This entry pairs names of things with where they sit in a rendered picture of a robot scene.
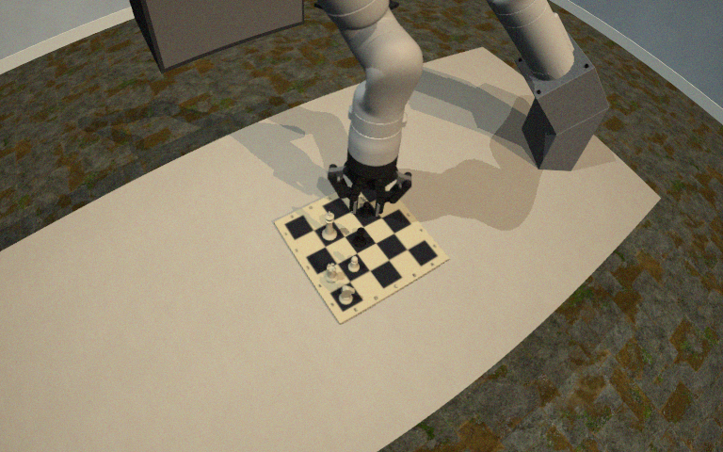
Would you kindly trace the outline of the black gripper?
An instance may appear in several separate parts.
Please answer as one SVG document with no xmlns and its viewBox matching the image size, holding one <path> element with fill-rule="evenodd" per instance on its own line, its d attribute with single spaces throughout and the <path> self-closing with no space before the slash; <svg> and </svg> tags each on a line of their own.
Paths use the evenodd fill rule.
<svg viewBox="0 0 723 452">
<path fill-rule="evenodd" d="M 375 217 L 378 217 L 378 214 L 383 213 L 385 202 L 396 203 L 411 188 L 411 173 L 398 172 L 397 158 L 387 165 L 368 166 L 355 160 L 347 146 L 347 162 L 341 167 L 329 165 L 328 179 L 339 198 L 349 198 L 349 210 L 353 211 L 354 215 L 357 215 L 358 199 L 362 189 L 375 190 L 377 195 Z M 353 183 L 352 187 L 347 186 L 343 175 Z M 396 183 L 392 188 L 386 191 L 385 186 L 395 180 Z"/>
</svg>

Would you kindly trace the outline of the white knight chess piece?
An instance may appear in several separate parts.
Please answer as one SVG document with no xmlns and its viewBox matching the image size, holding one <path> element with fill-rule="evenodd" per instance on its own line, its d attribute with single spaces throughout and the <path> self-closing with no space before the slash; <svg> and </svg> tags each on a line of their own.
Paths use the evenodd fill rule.
<svg viewBox="0 0 723 452">
<path fill-rule="evenodd" d="M 342 287 L 341 292 L 342 292 L 342 295 L 340 294 L 340 296 L 339 296 L 340 302 L 344 305 L 350 304 L 353 299 L 351 294 L 355 293 L 355 289 L 350 286 L 344 285 Z"/>
</svg>

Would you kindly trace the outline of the white rook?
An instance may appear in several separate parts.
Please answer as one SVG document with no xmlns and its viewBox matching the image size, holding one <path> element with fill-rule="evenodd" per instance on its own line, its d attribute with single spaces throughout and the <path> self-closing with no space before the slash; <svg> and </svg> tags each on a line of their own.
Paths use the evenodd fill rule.
<svg viewBox="0 0 723 452">
<path fill-rule="evenodd" d="M 336 272 L 336 266 L 334 264 L 327 266 L 327 273 L 325 279 L 328 283 L 335 283 L 338 280 L 338 274 Z"/>
</svg>

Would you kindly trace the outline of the white pawn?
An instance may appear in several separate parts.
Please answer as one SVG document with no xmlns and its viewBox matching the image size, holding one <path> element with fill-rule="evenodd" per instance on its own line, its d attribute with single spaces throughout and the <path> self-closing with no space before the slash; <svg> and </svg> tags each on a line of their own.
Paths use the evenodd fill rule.
<svg viewBox="0 0 723 452">
<path fill-rule="evenodd" d="M 360 265 L 358 264 L 358 257 L 353 256 L 351 258 L 351 263 L 348 264 L 348 269 L 351 272 L 357 272 L 360 269 Z"/>
</svg>

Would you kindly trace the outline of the black and cream chessboard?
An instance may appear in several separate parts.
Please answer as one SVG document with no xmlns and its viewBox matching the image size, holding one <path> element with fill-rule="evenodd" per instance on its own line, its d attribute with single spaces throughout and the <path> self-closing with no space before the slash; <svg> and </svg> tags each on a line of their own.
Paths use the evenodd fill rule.
<svg viewBox="0 0 723 452">
<path fill-rule="evenodd" d="M 333 193 L 296 212 L 274 221 L 285 243 L 324 300 L 339 324 L 371 308 L 449 260 L 449 257 L 420 224 L 410 210 L 398 200 L 384 203 L 383 213 L 375 217 L 375 190 L 362 189 L 357 215 L 349 210 L 349 198 Z M 370 203 L 371 216 L 363 218 L 361 210 Z M 325 214 L 331 211 L 337 236 L 323 238 Z M 364 247 L 353 240 L 364 229 Z M 360 269 L 351 272 L 348 264 L 358 257 Z M 334 264 L 337 282 L 325 279 L 327 265 Z M 350 304 L 339 296 L 343 285 L 355 288 Z"/>
</svg>

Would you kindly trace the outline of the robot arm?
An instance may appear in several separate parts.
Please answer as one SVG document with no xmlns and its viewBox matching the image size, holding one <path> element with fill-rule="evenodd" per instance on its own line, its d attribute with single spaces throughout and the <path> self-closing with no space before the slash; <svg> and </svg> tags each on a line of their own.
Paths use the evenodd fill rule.
<svg viewBox="0 0 723 452">
<path fill-rule="evenodd" d="M 348 109 L 348 151 L 364 165 L 387 165 L 399 154 L 405 105 L 423 72 L 422 51 L 387 9 L 389 0 L 317 2 L 366 73 Z M 487 2 L 537 79 L 552 81 L 569 72 L 574 48 L 547 0 Z"/>
</svg>

